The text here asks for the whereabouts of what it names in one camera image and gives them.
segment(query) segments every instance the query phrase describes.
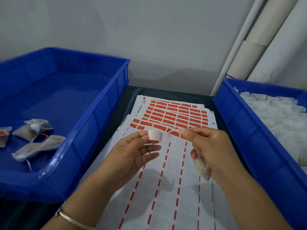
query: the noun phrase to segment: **blue plastic crate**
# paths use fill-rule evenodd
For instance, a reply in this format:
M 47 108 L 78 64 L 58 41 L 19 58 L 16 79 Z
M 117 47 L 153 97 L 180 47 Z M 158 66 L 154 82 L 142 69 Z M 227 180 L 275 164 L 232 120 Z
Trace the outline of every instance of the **blue plastic crate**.
M 74 191 L 127 87 L 130 60 L 44 48 L 0 63 L 0 126 L 45 119 L 66 139 L 27 163 L 11 153 L 26 145 L 10 135 L 0 148 L 0 190 L 7 198 L 56 203 Z M 38 137 L 34 142 L 41 142 Z
M 213 99 L 251 174 L 293 229 L 307 229 L 307 175 L 234 90 L 294 97 L 307 108 L 307 92 L 224 78 Z

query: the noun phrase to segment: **stack of paper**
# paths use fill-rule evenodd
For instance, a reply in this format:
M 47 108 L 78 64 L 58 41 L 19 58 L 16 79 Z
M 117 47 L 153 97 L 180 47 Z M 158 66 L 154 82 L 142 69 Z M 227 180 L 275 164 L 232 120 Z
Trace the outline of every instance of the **stack of paper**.
M 190 157 L 192 144 L 179 132 L 188 127 L 217 128 L 214 113 L 203 104 L 137 96 L 128 115 L 82 177 L 103 162 L 112 147 L 136 131 L 163 131 L 158 158 L 147 163 L 107 205 L 97 229 L 214 230 L 212 181 L 206 182 Z

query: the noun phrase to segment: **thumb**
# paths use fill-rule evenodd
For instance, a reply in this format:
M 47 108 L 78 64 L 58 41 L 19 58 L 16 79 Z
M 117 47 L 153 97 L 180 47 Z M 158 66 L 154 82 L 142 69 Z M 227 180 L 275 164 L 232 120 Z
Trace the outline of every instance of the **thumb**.
M 187 139 L 188 141 L 192 142 L 196 146 L 202 148 L 202 145 L 206 142 L 206 138 L 193 132 L 189 131 L 188 129 L 184 129 L 181 131 L 181 134 Z
M 144 146 L 147 142 L 149 141 L 149 136 L 144 135 L 139 138 L 135 138 L 133 141 L 131 141 L 128 145 L 128 152 L 135 152 L 138 150 L 140 147 Z

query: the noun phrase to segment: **bracelet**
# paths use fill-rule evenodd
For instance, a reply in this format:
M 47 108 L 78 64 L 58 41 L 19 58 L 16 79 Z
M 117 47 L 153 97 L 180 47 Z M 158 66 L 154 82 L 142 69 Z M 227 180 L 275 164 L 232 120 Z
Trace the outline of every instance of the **bracelet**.
M 82 229 L 82 230 L 95 230 L 95 229 L 96 229 L 96 228 L 94 228 L 94 227 L 89 227 L 89 226 L 86 226 L 86 225 L 84 225 L 84 224 L 81 224 L 81 223 L 79 223 L 79 222 L 73 220 L 71 217 L 65 215 L 65 214 L 63 213 L 63 208 L 62 208 L 62 207 L 60 207 L 60 208 L 56 211 L 56 216 L 60 216 L 60 215 L 61 215 L 64 219 L 66 219 L 68 222 L 70 222 L 72 225 L 74 225 L 74 226 L 76 226 L 76 227 L 78 227 L 78 228 L 80 228 L 80 229 Z

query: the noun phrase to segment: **dark table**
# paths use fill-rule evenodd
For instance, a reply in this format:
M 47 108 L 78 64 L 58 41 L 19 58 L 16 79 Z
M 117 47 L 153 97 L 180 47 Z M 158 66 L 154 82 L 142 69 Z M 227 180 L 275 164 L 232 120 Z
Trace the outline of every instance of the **dark table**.
M 213 97 L 197 95 L 197 94 L 181 93 L 181 92 L 164 91 L 164 90 L 151 89 L 151 88 L 141 88 L 135 86 L 128 86 L 126 91 L 124 92 L 110 120 L 110 122 L 113 124 L 109 124 L 107 126 L 104 134 L 101 137 L 100 142 L 98 143 L 96 150 L 93 153 L 92 158 L 89 161 L 87 168 L 95 160 L 97 155 L 100 153 L 102 148 L 105 146 L 105 144 L 114 134 L 114 132 L 117 130 L 118 126 L 127 116 L 127 114 L 131 113 L 137 95 L 204 104 L 205 108 L 208 108 L 214 112 L 218 129 L 227 132 L 232 141 L 233 146 L 235 147 L 238 156 L 240 157 L 241 162 L 247 169 L 247 166 L 243 158 L 241 157 L 241 154 L 239 153 L 236 144 L 233 142 L 233 139 L 229 134 L 229 131 L 222 117 L 220 116 L 217 108 L 213 103 Z M 57 209 L 61 204 L 62 203 L 51 205 L 51 204 L 44 204 L 37 202 L 7 200 L 4 198 L 0 198 L 0 229 L 38 230 L 41 227 L 43 227 L 43 225 L 56 213 Z

